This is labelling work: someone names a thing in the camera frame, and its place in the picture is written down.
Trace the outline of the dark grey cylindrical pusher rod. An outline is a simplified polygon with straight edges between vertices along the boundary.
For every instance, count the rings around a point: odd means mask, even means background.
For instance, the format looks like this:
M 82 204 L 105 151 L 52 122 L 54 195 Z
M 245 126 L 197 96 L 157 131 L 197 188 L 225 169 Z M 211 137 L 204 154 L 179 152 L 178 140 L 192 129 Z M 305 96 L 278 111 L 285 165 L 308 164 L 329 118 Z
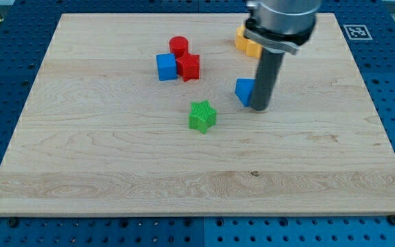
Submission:
M 250 107 L 254 110 L 267 109 L 284 55 L 284 52 L 262 50 L 250 96 Z

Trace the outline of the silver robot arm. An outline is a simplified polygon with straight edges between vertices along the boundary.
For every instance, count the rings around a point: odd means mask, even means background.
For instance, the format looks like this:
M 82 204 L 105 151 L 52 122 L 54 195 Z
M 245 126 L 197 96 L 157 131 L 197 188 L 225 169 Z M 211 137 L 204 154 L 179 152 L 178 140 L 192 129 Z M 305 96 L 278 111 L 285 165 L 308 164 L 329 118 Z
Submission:
M 243 35 L 262 46 L 249 100 L 254 110 L 268 108 L 284 55 L 297 54 L 310 39 L 321 5 L 321 0 L 246 2 L 250 15 L 244 22 Z

